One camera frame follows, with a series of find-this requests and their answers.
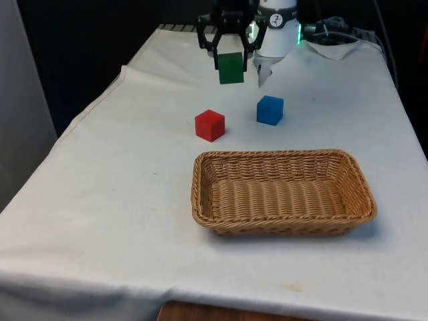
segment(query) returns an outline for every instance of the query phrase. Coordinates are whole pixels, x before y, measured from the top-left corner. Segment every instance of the woven basket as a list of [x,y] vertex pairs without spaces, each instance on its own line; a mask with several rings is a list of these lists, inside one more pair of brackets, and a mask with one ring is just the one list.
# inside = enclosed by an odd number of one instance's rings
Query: woven basket
[[193,169],[195,221],[218,234],[342,235],[377,214],[342,150],[205,152]]

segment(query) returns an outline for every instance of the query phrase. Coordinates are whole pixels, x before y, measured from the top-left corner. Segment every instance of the table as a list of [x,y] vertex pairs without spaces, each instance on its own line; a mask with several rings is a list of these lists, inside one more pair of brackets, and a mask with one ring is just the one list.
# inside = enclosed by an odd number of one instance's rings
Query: table
[[[225,37],[220,52],[240,49]],[[263,95],[285,118],[255,121]],[[225,115],[214,143],[194,117]],[[378,217],[344,237],[217,237],[191,217],[207,150],[341,148]],[[382,55],[304,44],[257,87],[222,86],[195,34],[157,31],[64,132],[0,215],[5,320],[151,320],[182,300],[319,320],[426,320],[428,166]]]
[[167,302],[160,309],[157,321],[309,321],[291,316],[275,316],[257,312],[204,306],[186,302]]

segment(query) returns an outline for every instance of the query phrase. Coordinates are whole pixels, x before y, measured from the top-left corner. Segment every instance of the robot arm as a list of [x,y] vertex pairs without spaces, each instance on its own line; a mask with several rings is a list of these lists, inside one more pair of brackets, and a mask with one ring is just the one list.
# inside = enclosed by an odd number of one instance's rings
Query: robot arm
[[[239,35],[244,48],[243,71],[247,71],[248,53],[259,50],[265,37],[268,23],[266,19],[258,15],[259,0],[213,0],[211,14],[202,15],[197,20],[197,34],[199,47],[213,52],[215,69],[218,70],[217,46],[221,36],[226,33]],[[249,43],[246,31],[249,24],[254,21],[259,27],[254,42]],[[214,25],[217,32],[213,41],[208,41],[205,36],[205,28]]]

